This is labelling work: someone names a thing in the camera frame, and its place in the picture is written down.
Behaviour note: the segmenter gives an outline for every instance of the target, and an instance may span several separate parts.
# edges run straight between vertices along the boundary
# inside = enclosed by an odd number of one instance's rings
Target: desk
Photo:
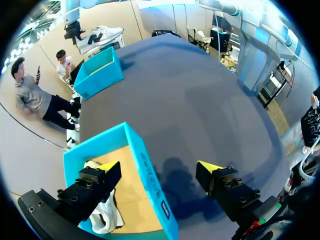
[[[117,51],[124,79],[82,102],[80,141],[127,122],[143,138],[179,238],[229,240],[238,225],[198,184],[196,163],[232,166],[261,200],[289,177],[258,99],[217,59],[170,34]]]

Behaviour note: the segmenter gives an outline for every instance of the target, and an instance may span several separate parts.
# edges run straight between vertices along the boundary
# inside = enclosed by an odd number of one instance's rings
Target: cardboard box
[[[109,234],[96,234],[90,220],[82,229],[102,238],[177,240],[178,224],[162,192],[142,138],[121,123],[94,136],[63,155],[66,185],[78,178],[88,160],[99,164],[119,161],[122,178],[115,187],[115,199],[124,226]]]

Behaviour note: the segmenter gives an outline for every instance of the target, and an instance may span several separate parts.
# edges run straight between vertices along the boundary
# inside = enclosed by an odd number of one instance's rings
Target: gray shirt
[[[30,109],[43,118],[46,114],[52,95],[43,91],[30,75],[23,77],[22,82],[16,83],[15,105],[19,110]]]

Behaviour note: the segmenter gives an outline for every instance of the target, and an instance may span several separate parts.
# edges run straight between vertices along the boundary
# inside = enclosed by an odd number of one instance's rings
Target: black pants
[[[70,102],[56,95],[52,96],[48,110],[46,111],[42,119],[57,124],[61,128],[74,130],[75,125],[70,123],[60,113],[58,113],[61,110],[65,110],[75,118],[78,118],[80,115],[78,112],[78,108],[72,106]]]

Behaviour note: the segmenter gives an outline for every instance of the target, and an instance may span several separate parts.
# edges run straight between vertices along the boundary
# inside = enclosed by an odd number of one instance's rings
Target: computer monitor
[[[215,16],[213,16],[212,25],[215,25],[219,28],[222,28],[224,30],[231,32],[231,25],[223,16],[217,15],[216,18]]]

